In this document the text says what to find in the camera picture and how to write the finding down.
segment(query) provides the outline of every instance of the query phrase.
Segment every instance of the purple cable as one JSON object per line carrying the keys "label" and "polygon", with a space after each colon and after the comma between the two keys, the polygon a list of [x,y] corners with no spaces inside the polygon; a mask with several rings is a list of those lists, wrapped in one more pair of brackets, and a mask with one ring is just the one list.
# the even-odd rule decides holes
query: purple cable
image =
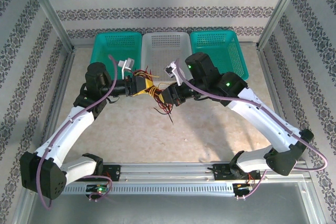
{"label": "purple cable", "polygon": [[114,89],[115,83],[117,82],[117,63],[114,60],[112,55],[109,55],[109,59],[112,60],[113,62],[113,66],[114,66],[114,80],[113,80],[113,84],[111,86],[111,88],[109,89],[109,91],[101,98],[99,99],[97,102],[91,104],[90,106],[86,107],[85,109],[79,111],[76,115],[74,115],[71,119],[69,119],[64,125],[63,127],[56,133],[55,137],[50,141],[48,147],[46,148],[40,162],[38,163],[38,167],[37,167],[37,173],[36,173],[36,188],[37,188],[37,193],[38,196],[41,200],[42,205],[47,209],[50,210],[51,208],[51,200],[49,202],[49,206],[46,205],[44,199],[43,199],[43,195],[42,195],[42,190],[41,190],[41,181],[40,181],[40,176],[41,176],[41,168],[42,168],[42,164],[44,162],[44,160],[46,159],[49,150],[52,148],[52,145],[55,143],[56,139],[60,136],[60,134],[69,126],[69,124],[74,121],[76,118],[78,118],[79,116],[81,116],[83,113],[85,113],[86,111],[90,110],[91,108],[93,108],[94,106],[96,106],[97,104],[101,103],[102,101],[104,101],[109,94],[112,92],[112,90]]}
{"label": "purple cable", "polygon": [[110,182],[111,182],[111,186],[109,187],[109,190],[104,193],[103,195],[101,195],[100,193],[97,193],[97,192],[93,192],[89,195],[89,200],[91,200],[92,198],[92,195],[101,195],[100,198],[98,199],[95,199],[95,202],[98,202],[100,201],[102,198],[104,198],[107,194],[109,194],[109,192],[111,191],[112,189],[112,179],[107,177],[107,176],[99,176],[99,175],[89,175],[89,176],[85,176],[83,178],[105,178],[105,179],[108,179]]}
{"label": "purple cable", "polygon": [[251,195],[258,189],[258,187],[259,187],[260,184],[261,184],[261,181],[265,178],[266,171],[267,171],[267,170],[264,170],[264,173],[263,173],[263,175],[261,176],[261,178],[260,178],[258,184],[252,189],[252,191],[250,191],[247,195],[244,195],[244,196],[241,196],[241,197],[238,197],[238,196],[237,196],[237,200],[239,200],[239,199],[246,199],[247,197],[250,197],[250,196],[251,196]]}
{"label": "purple cable", "polygon": [[220,97],[218,95],[214,95],[214,94],[210,94],[208,92],[205,92],[197,87],[195,87],[194,85],[192,85],[190,82],[188,82],[184,76],[182,75],[181,71],[180,71],[180,64],[179,64],[180,59],[176,60],[176,70],[178,75],[180,76],[180,78],[185,82],[185,84],[187,84],[191,89],[197,91],[200,94],[203,94],[207,97],[211,97],[217,100],[224,100],[224,101],[237,101],[237,102],[246,102],[249,104],[252,104],[253,106],[256,106],[258,108],[260,108],[261,110],[263,110],[270,118],[272,118],[277,124],[279,124],[289,135],[292,135],[297,141],[299,141],[300,143],[302,143],[303,145],[305,145],[306,147],[310,148],[311,150],[313,150],[316,154],[318,154],[320,156],[321,159],[323,159],[324,161],[324,165],[317,167],[317,168],[296,168],[294,167],[294,169],[296,170],[306,170],[306,171],[311,171],[311,172],[317,172],[319,170],[323,170],[327,167],[328,165],[328,160],[327,158],[319,151],[317,150],[314,146],[308,144],[306,141],[302,140],[300,137],[296,136],[292,131],[290,131],[283,123],[281,123],[274,115],[272,115],[271,112],[269,112],[266,108],[262,107],[261,104],[256,103],[254,101],[250,101],[247,99],[241,99],[241,98],[233,98],[233,97]]}

